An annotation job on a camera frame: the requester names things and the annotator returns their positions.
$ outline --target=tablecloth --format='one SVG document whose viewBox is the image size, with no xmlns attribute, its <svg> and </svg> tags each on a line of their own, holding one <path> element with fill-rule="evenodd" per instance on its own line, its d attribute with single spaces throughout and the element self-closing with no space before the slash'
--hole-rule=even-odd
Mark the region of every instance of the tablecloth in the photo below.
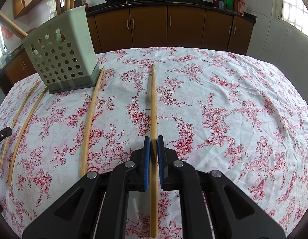
<svg viewBox="0 0 308 239">
<path fill-rule="evenodd" d="M 150 67 L 155 63 L 157 129 L 166 147 L 197 170 L 219 169 L 288 235 L 308 208 L 308 106 L 273 65 L 229 52 L 182 47 L 97 55 L 106 69 L 90 133 L 88 171 L 129 159 L 150 135 Z M 79 180 L 93 88 L 46 93 L 8 169 L 20 129 L 44 90 L 38 74 L 16 83 L 0 107 L 0 130 L 16 122 L 0 169 L 3 216 L 21 235 Z M 0 156 L 4 141 L 0 143 Z M 181 239 L 178 191 L 159 192 L 159 236 Z M 149 194 L 131 192 L 126 238 L 149 236 Z"/>
</svg>

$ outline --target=perforated plastic basket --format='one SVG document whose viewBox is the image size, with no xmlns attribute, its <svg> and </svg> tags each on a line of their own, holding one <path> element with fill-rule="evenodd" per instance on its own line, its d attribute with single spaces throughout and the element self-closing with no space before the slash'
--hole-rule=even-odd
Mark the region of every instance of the perforated plastic basket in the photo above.
<svg viewBox="0 0 308 239">
<path fill-rule="evenodd" d="M 92 87 L 100 73 L 85 6 L 63 12 L 22 39 L 50 93 Z"/>
</svg>

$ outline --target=keyhole-shaped hole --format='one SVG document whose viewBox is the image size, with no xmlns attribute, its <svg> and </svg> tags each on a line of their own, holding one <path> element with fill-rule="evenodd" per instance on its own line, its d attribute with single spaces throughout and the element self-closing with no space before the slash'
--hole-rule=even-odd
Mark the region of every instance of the keyhole-shaped hole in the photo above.
<svg viewBox="0 0 308 239">
<path fill-rule="evenodd" d="M 56 29 L 55 33 L 56 33 L 56 37 L 55 37 L 56 41 L 58 43 L 64 42 L 65 36 L 63 33 L 61 33 L 61 30 L 59 28 Z"/>
<path fill-rule="evenodd" d="M 36 56 L 36 55 L 38 54 L 38 51 L 37 51 L 37 49 L 34 47 L 33 44 L 31 44 L 31 49 L 32 49 L 32 54 Z"/>
</svg>

